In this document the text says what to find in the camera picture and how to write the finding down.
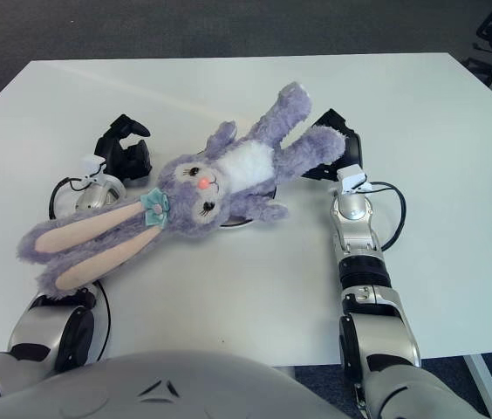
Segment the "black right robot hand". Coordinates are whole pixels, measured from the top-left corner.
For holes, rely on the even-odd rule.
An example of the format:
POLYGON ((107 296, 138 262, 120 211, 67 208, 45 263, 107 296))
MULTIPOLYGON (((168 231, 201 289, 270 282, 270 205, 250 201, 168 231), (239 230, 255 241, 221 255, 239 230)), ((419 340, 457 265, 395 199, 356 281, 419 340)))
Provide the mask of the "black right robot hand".
POLYGON ((362 147, 359 135, 346 125, 345 118, 330 108, 323 113, 314 123, 313 126, 331 127, 345 136, 345 152, 336 161, 328 164, 320 164, 311 168, 303 174, 303 178, 316 181, 338 180, 337 172, 353 164, 363 167, 362 147))

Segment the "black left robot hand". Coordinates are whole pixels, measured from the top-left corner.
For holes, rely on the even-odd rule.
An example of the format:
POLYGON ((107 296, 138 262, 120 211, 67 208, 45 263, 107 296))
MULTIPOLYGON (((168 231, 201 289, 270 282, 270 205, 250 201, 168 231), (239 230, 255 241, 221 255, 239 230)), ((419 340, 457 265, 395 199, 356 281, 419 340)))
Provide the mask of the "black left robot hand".
POLYGON ((105 159, 104 173, 122 182, 149 176, 152 169, 147 144, 139 140, 136 144, 123 148, 120 141, 134 134, 147 138, 149 130, 125 114, 120 115, 110 128, 98 139, 94 154, 105 159))

